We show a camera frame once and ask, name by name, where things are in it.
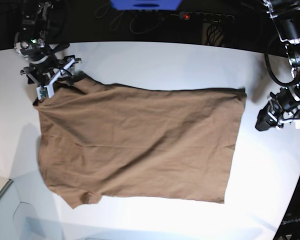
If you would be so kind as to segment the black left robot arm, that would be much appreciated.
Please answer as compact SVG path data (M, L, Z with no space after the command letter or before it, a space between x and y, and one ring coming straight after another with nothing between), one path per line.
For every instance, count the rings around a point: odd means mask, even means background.
M271 92L268 102L257 115L255 129L259 132L271 128L282 129L285 124L295 124L300 129L300 1L264 0L277 34L269 41L264 60L270 78L279 85L277 94ZM292 81L282 82L274 74L269 59L272 43L279 39L286 49L291 66Z

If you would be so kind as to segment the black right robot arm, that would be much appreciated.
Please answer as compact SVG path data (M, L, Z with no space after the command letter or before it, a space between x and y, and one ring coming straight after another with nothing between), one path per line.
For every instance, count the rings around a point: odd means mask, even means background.
M70 44L60 40L69 16L67 0L23 0L21 25L14 38L14 49L28 66L20 70L28 84L36 85L38 100L52 98L54 83L58 80L73 84L75 64L80 58L68 55L58 58L57 53Z

